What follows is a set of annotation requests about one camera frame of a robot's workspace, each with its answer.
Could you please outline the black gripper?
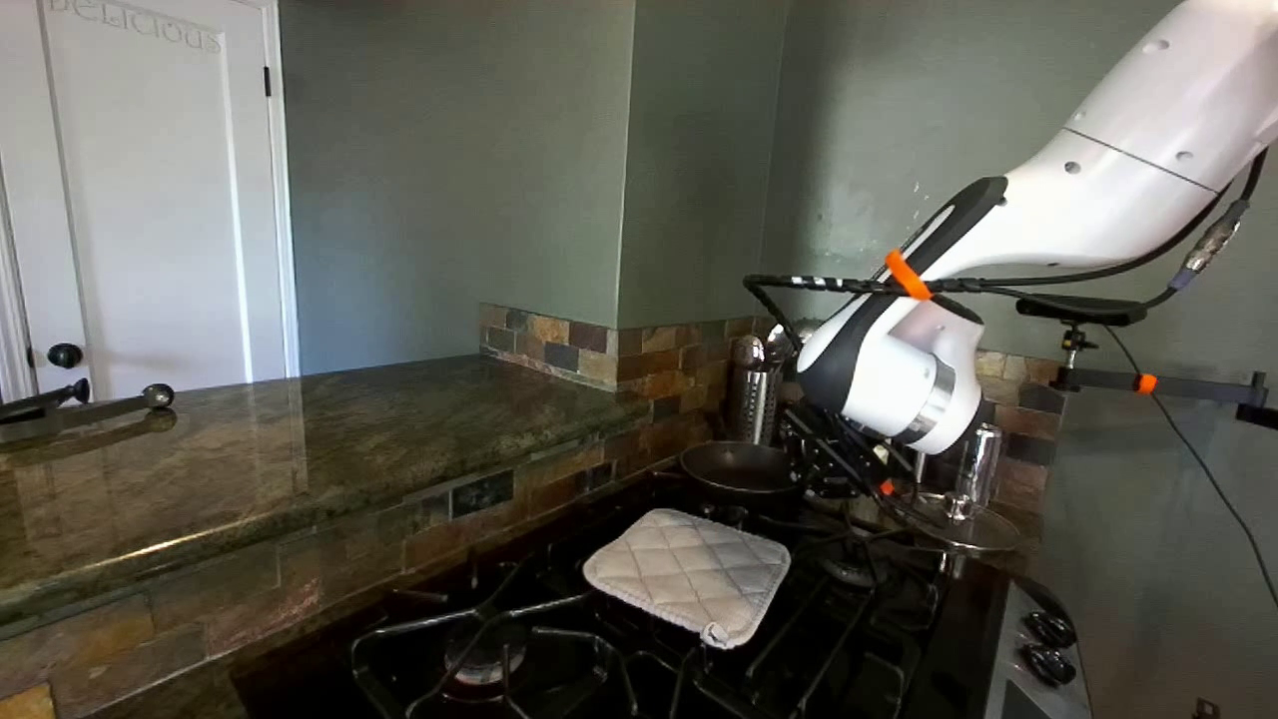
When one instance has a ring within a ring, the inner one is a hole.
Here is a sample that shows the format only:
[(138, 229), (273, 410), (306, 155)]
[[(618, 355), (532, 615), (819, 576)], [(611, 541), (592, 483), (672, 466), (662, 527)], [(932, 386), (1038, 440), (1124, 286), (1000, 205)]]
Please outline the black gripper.
[(829, 422), (808, 402), (785, 402), (781, 422), (791, 428), (800, 470), (809, 486), (851, 486), (884, 499), (905, 480), (905, 458), (845, 422)]

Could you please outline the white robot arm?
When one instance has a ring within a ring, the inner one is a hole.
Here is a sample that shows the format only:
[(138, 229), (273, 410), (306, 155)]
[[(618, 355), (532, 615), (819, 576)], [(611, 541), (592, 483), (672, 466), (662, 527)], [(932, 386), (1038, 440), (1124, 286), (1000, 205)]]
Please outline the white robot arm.
[(1152, 254), (1273, 134), (1278, 0), (1183, 0), (1042, 151), (951, 197), (808, 334), (793, 358), (808, 402), (909, 451), (951, 451), (981, 402), (981, 320), (939, 296), (948, 279)]

